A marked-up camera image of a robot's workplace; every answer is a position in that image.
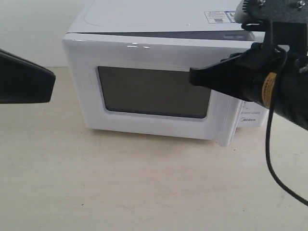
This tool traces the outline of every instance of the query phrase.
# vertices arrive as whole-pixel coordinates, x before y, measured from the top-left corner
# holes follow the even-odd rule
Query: barcode
[[[221,18],[214,18],[215,23],[223,23],[223,19]]]

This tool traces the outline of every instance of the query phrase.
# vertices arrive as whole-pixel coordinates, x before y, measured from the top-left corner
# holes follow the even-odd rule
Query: microwave top
[[[243,31],[239,0],[90,0],[69,33]]]

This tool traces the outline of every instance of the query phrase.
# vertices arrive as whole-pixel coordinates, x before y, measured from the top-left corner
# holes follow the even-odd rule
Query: light wood surface
[[[265,128],[214,141],[85,128],[67,68],[52,102],[0,105],[0,231],[306,231]],[[308,131],[276,116],[273,165],[308,197]]]

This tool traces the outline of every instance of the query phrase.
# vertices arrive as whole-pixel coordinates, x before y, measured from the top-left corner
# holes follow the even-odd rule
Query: label sticker
[[[264,103],[264,106],[266,108],[270,107],[270,102],[271,102],[271,95],[273,93],[273,88],[275,85],[276,81],[276,73],[269,73],[269,75],[266,77],[263,87],[262,87],[262,101]]]
[[[231,19],[225,11],[208,11],[204,12],[208,23],[231,23]]]
[[[226,14],[232,23],[235,23],[235,11],[226,11]]]

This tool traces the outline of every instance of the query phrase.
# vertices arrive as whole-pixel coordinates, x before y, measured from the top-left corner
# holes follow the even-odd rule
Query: microwave window
[[[109,111],[205,118],[211,90],[189,83],[181,71],[98,67]]]

